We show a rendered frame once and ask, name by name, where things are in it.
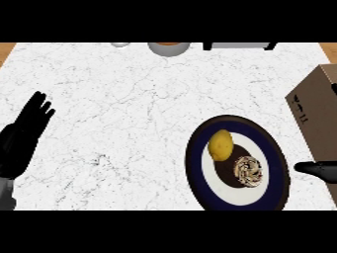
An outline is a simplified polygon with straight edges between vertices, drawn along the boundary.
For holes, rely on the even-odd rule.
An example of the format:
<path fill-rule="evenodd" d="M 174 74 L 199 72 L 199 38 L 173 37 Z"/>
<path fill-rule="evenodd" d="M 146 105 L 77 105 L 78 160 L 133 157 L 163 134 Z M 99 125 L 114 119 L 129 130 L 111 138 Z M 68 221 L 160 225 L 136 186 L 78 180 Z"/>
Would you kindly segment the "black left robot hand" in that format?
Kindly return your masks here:
<path fill-rule="evenodd" d="M 38 139 L 56 112 L 46 98 L 40 91 L 34 93 L 18 118 L 0 131 L 0 178 L 16 179 L 28 168 Z"/>

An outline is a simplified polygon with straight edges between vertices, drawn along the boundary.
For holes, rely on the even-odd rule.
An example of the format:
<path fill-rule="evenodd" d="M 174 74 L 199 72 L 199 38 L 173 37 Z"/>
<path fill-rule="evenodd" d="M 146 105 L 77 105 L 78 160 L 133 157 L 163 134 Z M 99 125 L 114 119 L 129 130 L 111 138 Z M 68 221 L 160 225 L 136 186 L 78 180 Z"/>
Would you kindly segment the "brown cardboard box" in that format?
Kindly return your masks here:
<path fill-rule="evenodd" d="M 312 162 L 337 161 L 337 63 L 319 64 L 285 96 Z M 327 184 L 337 207 L 337 184 Z"/>

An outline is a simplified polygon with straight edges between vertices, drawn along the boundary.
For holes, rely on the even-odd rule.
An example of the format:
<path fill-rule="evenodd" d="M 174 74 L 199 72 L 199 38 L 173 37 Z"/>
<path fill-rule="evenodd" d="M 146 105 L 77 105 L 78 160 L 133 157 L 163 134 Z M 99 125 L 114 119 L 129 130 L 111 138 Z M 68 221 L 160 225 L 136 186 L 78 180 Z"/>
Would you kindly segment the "swirled frosting chocolate cupcake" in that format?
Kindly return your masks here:
<path fill-rule="evenodd" d="M 256 188 L 263 181 L 260 161 L 251 156 L 247 149 L 233 145 L 229 158 L 214 161 L 214 171 L 222 182 L 232 188 Z"/>

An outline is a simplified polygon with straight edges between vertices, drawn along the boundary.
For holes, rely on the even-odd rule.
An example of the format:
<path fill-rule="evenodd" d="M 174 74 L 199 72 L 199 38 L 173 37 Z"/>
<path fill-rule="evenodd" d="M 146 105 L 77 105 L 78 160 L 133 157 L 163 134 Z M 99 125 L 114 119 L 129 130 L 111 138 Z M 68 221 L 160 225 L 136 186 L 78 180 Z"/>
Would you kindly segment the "blue rimmed white plate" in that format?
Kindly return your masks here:
<path fill-rule="evenodd" d="M 208 155 L 211 135 L 226 129 L 233 138 L 233 153 L 216 163 Z M 262 165 L 262 183 L 238 185 L 233 161 L 251 156 Z M 238 116 L 217 116 L 195 129 L 185 150 L 185 174 L 192 194 L 207 211 L 279 211 L 288 196 L 288 171 L 281 148 L 266 130 Z"/>

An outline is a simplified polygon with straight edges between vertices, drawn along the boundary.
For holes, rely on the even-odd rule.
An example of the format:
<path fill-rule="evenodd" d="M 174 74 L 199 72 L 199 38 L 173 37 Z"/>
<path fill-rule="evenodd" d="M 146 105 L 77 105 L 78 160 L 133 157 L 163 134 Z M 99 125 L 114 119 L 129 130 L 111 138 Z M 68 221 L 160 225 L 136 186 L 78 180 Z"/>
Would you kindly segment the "yellow lemon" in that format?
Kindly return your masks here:
<path fill-rule="evenodd" d="M 211 135 L 207 150 L 214 161 L 225 161 L 229 158 L 233 150 L 233 141 L 231 132 L 226 129 L 220 129 Z"/>

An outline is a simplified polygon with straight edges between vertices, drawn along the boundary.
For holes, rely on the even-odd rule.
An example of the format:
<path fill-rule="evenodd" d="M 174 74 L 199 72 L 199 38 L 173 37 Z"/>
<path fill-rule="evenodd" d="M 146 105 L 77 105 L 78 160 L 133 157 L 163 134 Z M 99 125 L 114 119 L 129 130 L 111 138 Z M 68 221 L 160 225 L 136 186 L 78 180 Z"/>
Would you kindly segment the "grey pot with soil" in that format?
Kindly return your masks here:
<path fill-rule="evenodd" d="M 152 53 L 155 53 L 160 56 L 173 57 L 180 55 L 186 52 L 189 43 L 188 42 L 179 42 L 174 44 L 160 44 L 157 42 L 148 43 L 149 49 Z"/>

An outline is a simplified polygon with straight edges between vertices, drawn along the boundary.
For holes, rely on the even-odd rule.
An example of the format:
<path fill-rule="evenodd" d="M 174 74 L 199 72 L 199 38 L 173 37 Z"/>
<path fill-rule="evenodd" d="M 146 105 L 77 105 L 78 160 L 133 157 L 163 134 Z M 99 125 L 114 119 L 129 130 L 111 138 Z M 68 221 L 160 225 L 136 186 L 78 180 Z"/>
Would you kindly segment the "grey appliance with black legs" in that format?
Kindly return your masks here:
<path fill-rule="evenodd" d="M 276 42 L 204 42 L 202 50 L 214 48 L 262 48 L 263 50 L 272 50 L 276 44 Z"/>

